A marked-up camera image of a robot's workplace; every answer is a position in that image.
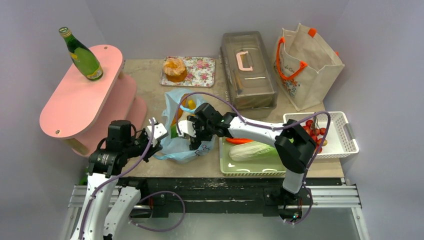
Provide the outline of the yellow bell pepper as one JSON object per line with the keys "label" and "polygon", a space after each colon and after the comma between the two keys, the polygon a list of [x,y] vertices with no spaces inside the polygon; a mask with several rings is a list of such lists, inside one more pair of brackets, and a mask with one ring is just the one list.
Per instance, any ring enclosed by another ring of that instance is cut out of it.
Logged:
{"label": "yellow bell pepper", "polygon": [[189,99],[188,100],[188,102],[187,102],[187,108],[189,109],[189,110],[195,110],[196,109],[196,103],[195,103],[195,101],[193,101],[192,99]]}

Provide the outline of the red chili pepper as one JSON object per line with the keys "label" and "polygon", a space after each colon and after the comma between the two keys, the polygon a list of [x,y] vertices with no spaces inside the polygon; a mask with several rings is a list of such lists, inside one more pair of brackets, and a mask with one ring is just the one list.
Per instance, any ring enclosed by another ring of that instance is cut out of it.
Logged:
{"label": "red chili pepper", "polygon": [[253,142],[253,140],[248,138],[226,138],[225,141],[233,145],[242,145],[242,144]]}

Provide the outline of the blue printed plastic bag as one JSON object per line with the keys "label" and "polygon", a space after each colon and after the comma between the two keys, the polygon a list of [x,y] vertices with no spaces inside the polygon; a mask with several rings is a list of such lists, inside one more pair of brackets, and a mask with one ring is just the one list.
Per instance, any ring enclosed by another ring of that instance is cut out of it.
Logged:
{"label": "blue printed plastic bag", "polygon": [[161,140],[162,150],[155,154],[158,160],[174,160],[177,163],[187,163],[196,157],[208,154],[215,146],[216,137],[212,137],[211,141],[202,141],[196,150],[190,150],[190,141],[185,138],[171,138],[171,123],[178,109],[181,98],[192,91],[186,88],[177,88],[164,94],[166,109],[162,112],[164,126],[168,131],[168,136]]}

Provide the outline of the napa cabbage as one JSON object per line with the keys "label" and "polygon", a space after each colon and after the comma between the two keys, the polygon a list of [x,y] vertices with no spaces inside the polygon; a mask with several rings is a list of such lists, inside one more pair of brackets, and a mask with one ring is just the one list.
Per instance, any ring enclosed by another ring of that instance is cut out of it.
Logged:
{"label": "napa cabbage", "polygon": [[256,141],[232,146],[229,157],[235,162],[279,160],[273,146]]}

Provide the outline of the red cherry bunch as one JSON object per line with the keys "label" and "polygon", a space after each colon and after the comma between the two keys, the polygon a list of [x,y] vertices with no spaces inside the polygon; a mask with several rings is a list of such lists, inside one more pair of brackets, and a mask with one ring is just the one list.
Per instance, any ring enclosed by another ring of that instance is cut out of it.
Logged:
{"label": "red cherry bunch", "polygon": [[317,116],[307,119],[300,125],[316,143],[315,152],[321,154],[323,148],[328,144],[327,139],[323,139],[324,134],[327,133],[327,129],[319,125],[319,119]]}

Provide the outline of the beige tote bag orange handles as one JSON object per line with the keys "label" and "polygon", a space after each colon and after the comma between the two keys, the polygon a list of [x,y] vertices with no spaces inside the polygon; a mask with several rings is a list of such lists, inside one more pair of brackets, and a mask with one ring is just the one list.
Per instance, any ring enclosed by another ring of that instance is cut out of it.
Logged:
{"label": "beige tote bag orange handles", "polygon": [[277,83],[297,111],[323,102],[345,64],[315,28],[283,28],[271,60]]}

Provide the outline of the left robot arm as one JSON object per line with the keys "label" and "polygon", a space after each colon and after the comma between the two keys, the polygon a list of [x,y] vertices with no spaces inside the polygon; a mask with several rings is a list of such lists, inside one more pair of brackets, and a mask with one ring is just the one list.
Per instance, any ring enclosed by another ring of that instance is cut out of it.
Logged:
{"label": "left robot arm", "polygon": [[140,131],[129,120],[114,120],[96,150],[88,158],[87,190],[72,240],[116,240],[121,235],[135,204],[149,199],[149,191],[140,183],[125,185],[110,206],[113,191],[123,167],[131,158],[148,162],[162,149],[161,140],[168,136],[166,127],[150,119]]}

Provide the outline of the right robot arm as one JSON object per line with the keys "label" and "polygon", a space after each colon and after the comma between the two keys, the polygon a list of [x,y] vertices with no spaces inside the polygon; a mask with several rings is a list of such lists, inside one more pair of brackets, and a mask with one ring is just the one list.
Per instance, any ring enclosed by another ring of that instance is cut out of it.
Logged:
{"label": "right robot arm", "polygon": [[300,198],[308,165],[317,144],[300,123],[268,123],[245,118],[234,112],[221,114],[209,103],[201,104],[194,114],[177,123],[179,137],[188,137],[190,149],[213,136],[245,138],[275,148],[286,173],[279,194],[275,197],[288,204]]}

